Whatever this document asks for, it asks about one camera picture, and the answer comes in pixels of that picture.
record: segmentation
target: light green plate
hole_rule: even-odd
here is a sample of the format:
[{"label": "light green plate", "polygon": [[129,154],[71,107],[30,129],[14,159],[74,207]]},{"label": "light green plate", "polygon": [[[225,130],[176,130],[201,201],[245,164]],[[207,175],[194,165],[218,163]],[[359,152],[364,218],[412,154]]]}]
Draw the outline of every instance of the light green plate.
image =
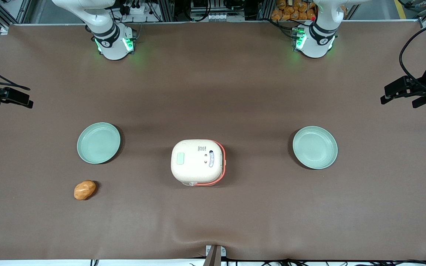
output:
[{"label": "light green plate", "polygon": [[80,134],[77,151],[80,158],[88,163],[103,163],[113,158],[119,150],[121,136],[110,123],[94,123]]},{"label": "light green plate", "polygon": [[330,132],[318,126],[302,128],[294,136],[294,153],[303,165],[323,169],[335,162],[338,145]]}]

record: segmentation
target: black cable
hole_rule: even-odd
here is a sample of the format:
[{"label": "black cable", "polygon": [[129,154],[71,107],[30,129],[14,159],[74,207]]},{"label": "black cable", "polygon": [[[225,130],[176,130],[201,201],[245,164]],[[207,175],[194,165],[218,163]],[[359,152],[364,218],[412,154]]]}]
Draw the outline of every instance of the black cable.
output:
[{"label": "black cable", "polygon": [[404,62],[402,62],[402,55],[404,54],[405,49],[409,46],[409,44],[412,42],[412,40],[415,39],[415,37],[417,37],[418,35],[420,35],[424,31],[426,31],[426,27],[419,30],[416,34],[414,34],[412,37],[410,37],[410,39],[405,43],[404,47],[402,47],[402,50],[400,51],[400,54],[399,54],[399,64],[400,64],[400,67],[402,68],[402,70],[404,70],[405,74],[407,76],[409,76],[409,78],[412,79],[412,81],[414,81],[416,84],[421,86],[426,91],[426,86],[423,85],[420,81],[418,81],[404,66]]},{"label": "black cable", "polygon": [[208,17],[208,15],[210,14],[210,11],[212,10],[212,4],[211,4],[211,2],[210,2],[210,1],[211,1],[211,0],[208,0],[208,1],[206,2],[205,14],[203,15],[203,17],[202,17],[202,18],[200,18],[199,20],[195,20],[194,18],[190,17],[190,16],[187,14],[187,10],[188,10],[188,3],[190,2],[190,0],[185,0],[185,6],[184,6],[184,15],[185,15],[185,17],[186,17],[188,20],[193,21],[193,22],[200,22],[200,21],[204,20],[206,17]]},{"label": "black cable", "polygon": [[0,82],[0,85],[5,85],[5,86],[16,86],[16,87],[18,87],[18,88],[25,89],[26,91],[30,91],[30,90],[31,90],[31,89],[29,89],[28,87],[18,85],[17,83],[14,83],[14,82],[10,81],[9,79],[7,79],[7,78],[5,78],[5,77],[3,77],[3,76],[1,76],[1,75],[0,75],[0,78],[8,82],[8,83],[1,83],[1,82]]},{"label": "black cable", "polygon": [[121,19],[118,16],[115,16],[115,14],[113,13],[113,8],[112,7],[110,7],[109,10],[111,10],[111,15],[113,16],[113,20],[114,21],[116,21],[116,20],[121,21]]},{"label": "black cable", "polygon": [[409,3],[404,3],[402,2],[402,0],[397,0],[397,2],[399,2],[401,5],[403,5],[405,8],[414,8],[415,6],[413,6],[410,2]]},{"label": "black cable", "polygon": [[162,20],[160,19],[159,15],[157,14],[156,10],[154,9],[154,6],[152,5],[151,0],[147,0],[147,5],[149,6],[149,8],[151,9],[152,13],[154,14],[154,17],[159,21],[162,22]]},{"label": "black cable", "polygon": [[298,39],[297,37],[294,37],[292,35],[289,35],[282,27],[279,27],[280,31],[287,37],[291,38],[291,39]]},{"label": "black cable", "polygon": [[[290,30],[292,29],[291,27],[281,26],[281,25],[279,25],[279,21],[275,22],[274,20],[271,20],[270,18],[261,18],[260,20],[266,20],[266,21],[269,21],[272,25],[274,25],[274,26],[276,26],[276,27],[281,27],[281,28],[283,28],[283,29],[290,29]],[[310,25],[303,24],[302,22],[299,22],[299,21],[297,21],[297,20],[290,20],[290,21],[295,22],[295,23],[300,24],[300,25],[303,25],[303,26],[310,27]]]}]

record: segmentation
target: label sticker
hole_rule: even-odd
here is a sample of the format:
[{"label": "label sticker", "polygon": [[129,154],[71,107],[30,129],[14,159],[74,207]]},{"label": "label sticker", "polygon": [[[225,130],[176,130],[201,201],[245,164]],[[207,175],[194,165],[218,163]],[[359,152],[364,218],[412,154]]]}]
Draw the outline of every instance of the label sticker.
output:
[{"label": "label sticker", "polygon": [[213,163],[214,163],[214,153],[212,150],[210,150],[210,165],[208,166],[213,167]]}]

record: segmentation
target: orange handle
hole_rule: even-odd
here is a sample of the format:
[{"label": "orange handle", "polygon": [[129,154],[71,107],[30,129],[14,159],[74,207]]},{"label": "orange handle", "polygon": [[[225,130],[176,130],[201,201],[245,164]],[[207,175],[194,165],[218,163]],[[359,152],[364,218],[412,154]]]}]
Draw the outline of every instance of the orange handle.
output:
[{"label": "orange handle", "polygon": [[217,141],[214,141],[214,142],[216,144],[218,144],[218,146],[220,146],[221,150],[223,151],[223,172],[221,173],[220,177],[218,177],[217,180],[210,182],[210,183],[197,183],[195,186],[214,185],[214,184],[218,183],[223,178],[223,176],[226,172],[226,152],[224,151],[224,148],[220,143],[218,143]]}]

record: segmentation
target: table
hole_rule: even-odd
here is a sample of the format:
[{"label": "table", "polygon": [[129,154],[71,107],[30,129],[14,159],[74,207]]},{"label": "table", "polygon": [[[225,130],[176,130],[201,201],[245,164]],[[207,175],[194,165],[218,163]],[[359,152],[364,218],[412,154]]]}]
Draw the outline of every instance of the table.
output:
[{"label": "table", "polygon": [[[12,26],[0,74],[34,108],[0,106],[0,259],[168,259],[226,246],[231,259],[426,259],[426,106],[382,106],[417,22],[345,22],[322,59],[269,23],[146,25],[112,62],[83,27]],[[426,69],[426,32],[404,56]],[[118,126],[117,158],[89,165],[84,128]],[[291,151],[304,126],[332,133],[325,170]],[[225,178],[186,187],[181,140],[226,148]],[[100,183],[87,201],[83,180]]]}]

